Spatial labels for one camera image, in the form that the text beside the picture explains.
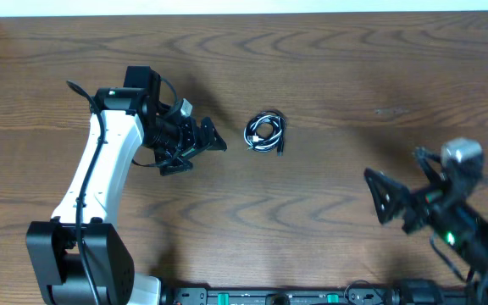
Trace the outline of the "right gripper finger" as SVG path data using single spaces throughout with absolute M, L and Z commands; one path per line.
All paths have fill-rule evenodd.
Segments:
M 410 205 L 412 196 L 403 184 L 371 168 L 367 168 L 363 176 L 371 192 L 377 218 L 382 225 L 398 217 L 402 210 Z
M 413 155 L 431 184 L 440 184 L 441 182 L 444 182 L 441 173 L 435 171 L 429 163 L 429 161 L 433 161 L 440 164 L 441 156 L 439 154 L 436 154 L 425 147 L 416 147 L 413 151 Z

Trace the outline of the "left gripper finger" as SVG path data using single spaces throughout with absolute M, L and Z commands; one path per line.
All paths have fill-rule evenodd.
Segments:
M 193 169 L 190 161 L 202 152 L 197 147 L 177 147 L 176 149 L 156 148 L 154 150 L 156 165 L 162 176 L 178 174 Z
M 227 145 L 216 130 L 213 121 L 205 117 L 201 121 L 201 148 L 211 151 L 225 151 Z

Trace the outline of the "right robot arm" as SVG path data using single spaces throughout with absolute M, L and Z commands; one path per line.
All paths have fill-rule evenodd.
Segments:
M 415 191 L 380 171 L 363 172 L 379 222 L 402 218 L 408 235 L 429 226 L 469 266 L 463 277 L 466 303 L 488 304 L 488 220 L 467 202 L 483 178 L 481 145 L 458 138 L 440 153 L 418 147 L 414 157 L 429 181 Z

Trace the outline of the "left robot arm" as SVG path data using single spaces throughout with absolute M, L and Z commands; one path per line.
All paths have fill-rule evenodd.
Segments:
M 89 102 L 89 136 L 75 176 L 47 221 L 33 221 L 26 246 L 46 304 L 171 304 L 160 279 L 140 274 L 117 231 L 119 205 L 140 147 L 162 176 L 192 169 L 191 158 L 224 151 L 209 117 L 197 122 L 192 105 L 160 100 L 165 79 L 148 66 L 130 66 L 121 87 L 93 95 L 68 87 Z

